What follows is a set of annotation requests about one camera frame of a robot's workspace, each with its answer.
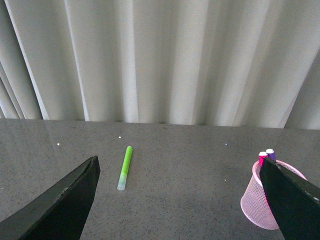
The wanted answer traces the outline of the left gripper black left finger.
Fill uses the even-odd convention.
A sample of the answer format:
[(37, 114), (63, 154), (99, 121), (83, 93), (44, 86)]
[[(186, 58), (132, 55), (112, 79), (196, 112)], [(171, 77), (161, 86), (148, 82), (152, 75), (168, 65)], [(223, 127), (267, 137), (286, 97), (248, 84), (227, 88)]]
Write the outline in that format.
[(25, 207), (0, 223), (2, 240), (78, 240), (100, 177), (92, 156)]

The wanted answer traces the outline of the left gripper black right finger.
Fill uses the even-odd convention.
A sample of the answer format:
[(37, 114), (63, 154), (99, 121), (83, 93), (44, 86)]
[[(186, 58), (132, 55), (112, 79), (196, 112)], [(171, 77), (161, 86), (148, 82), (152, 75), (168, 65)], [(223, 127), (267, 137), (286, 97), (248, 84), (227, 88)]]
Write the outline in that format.
[(320, 238), (320, 188), (269, 157), (259, 172), (271, 212), (286, 240)]

